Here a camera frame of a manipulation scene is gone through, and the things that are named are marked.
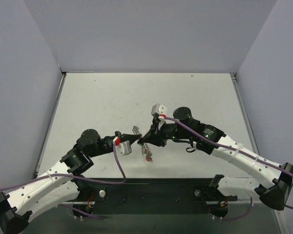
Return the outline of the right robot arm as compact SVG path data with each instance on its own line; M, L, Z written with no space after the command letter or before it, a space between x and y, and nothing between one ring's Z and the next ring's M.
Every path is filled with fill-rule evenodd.
M179 107L173 117L163 105L154 105L150 130L138 144L165 147L168 140L187 143L192 151L202 151L222 159L249 175L248 178L220 176L216 188L223 196L258 198L264 205L282 211L293 187L293 165L276 163L248 150L222 130L192 117L190 108Z

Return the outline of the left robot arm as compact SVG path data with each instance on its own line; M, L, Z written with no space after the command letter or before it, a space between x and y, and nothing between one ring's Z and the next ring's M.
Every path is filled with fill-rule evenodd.
M0 228L5 234L19 234L40 214L70 200L90 196L91 179L82 174L93 166L92 158L114 153L128 155L141 134L121 134L101 138L94 129L85 130L73 148L49 170L11 190L0 192Z

